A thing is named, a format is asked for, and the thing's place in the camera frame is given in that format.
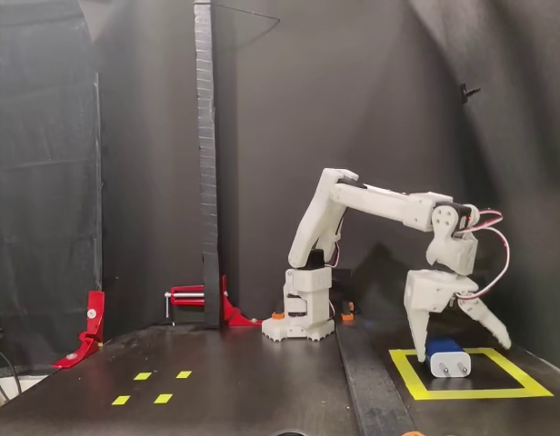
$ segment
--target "black backdrop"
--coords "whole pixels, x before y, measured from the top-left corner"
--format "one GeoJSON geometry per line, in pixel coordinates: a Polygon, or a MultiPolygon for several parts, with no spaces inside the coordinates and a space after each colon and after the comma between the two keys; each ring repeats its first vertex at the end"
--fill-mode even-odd
{"type": "Polygon", "coordinates": [[[193,0],[81,0],[100,72],[103,258],[111,338],[165,322],[200,284],[193,0]]]}
{"type": "Polygon", "coordinates": [[[1,348],[18,367],[75,350],[99,285],[97,114],[76,0],[1,2],[1,348]]]}
{"type": "MultiPolygon", "coordinates": [[[[322,168],[504,211],[505,280],[486,299],[560,366],[560,0],[222,2],[215,9],[224,265],[249,317],[282,295],[322,168]],[[459,85],[482,87],[462,106],[459,85]]],[[[481,235],[476,279],[501,268],[481,235]]],[[[346,216],[342,262],[370,316],[404,316],[427,235],[346,216]]]]}

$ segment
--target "red clamp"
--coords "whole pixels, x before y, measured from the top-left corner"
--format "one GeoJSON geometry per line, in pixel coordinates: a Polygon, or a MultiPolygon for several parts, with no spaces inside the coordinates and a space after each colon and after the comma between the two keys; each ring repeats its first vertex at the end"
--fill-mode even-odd
{"type": "MultiPolygon", "coordinates": [[[[175,295],[185,293],[203,294],[203,284],[192,286],[175,286],[171,288],[169,300],[174,306],[205,306],[204,298],[178,298],[175,295]]],[[[224,306],[224,322],[231,327],[245,327],[248,325],[261,325],[262,322],[256,319],[250,320],[242,315],[239,308],[234,307],[227,299],[227,280],[222,277],[222,304],[224,306]]]]}
{"type": "Polygon", "coordinates": [[[177,298],[177,293],[203,293],[203,284],[196,284],[192,286],[174,286],[171,288],[171,296],[169,300],[174,306],[205,306],[205,299],[202,298],[177,298]]]}

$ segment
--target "robotic arm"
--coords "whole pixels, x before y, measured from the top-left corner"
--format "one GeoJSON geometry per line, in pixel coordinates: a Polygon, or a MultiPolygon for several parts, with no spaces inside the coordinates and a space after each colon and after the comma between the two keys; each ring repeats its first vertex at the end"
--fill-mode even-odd
{"type": "MultiPolygon", "coordinates": [[[[290,250],[284,286],[284,314],[274,314],[262,324],[263,333],[275,341],[288,337],[320,340],[334,331],[328,313],[331,268],[326,266],[340,239],[347,208],[398,221],[434,239],[425,258],[453,273],[433,270],[410,271],[405,285],[405,308],[420,362],[425,359],[425,338],[430,312],[441,312],[457,296],[478,290],[466,276],[474,269],[477,240],[469,232],[479,219],[469,204],[453,203],[439,193],[395,193],[358,182],[347,170],[323,170],[315,196],[308,206],[290,250]]],[[[511,343],[504,325],[477,298],[461,299],[459,307],[486,327],[500,343],[511,343]]]]}

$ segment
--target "vertical pole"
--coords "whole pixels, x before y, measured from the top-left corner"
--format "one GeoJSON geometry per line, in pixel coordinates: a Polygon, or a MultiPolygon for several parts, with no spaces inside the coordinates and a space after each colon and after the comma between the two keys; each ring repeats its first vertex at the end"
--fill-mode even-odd
{"type": "Polygon", "coordinates": [[[217,170],[215,159],[214,62],[211,0],[197,0],[195,12],[195,65],[199,174],[203,217],[205,326],[222,323],[219,234],[217,225],[217,170]]]}

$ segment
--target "red bracket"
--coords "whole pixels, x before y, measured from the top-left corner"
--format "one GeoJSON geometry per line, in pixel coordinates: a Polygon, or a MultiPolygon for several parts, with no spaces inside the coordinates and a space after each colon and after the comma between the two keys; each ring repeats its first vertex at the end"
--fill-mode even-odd
{"type": "Polygon", "coordinates": [[[230,327],[247,327],[249,325],[262,325],[256,318],[245,318],[239,308],[234,307],[227,298],[227,280],[222,277],[222,304],[224,305],[224,321],[230,327]]]}
{"type": "Polygon", "coordinates": [[[103,320],[105,314],[105,293],[90,291],[86,312],[86,331],[80,333],[80,348],[54,363],[55,368],[71,368],[86,357],[97,352],[102,342],[103,320]]]}

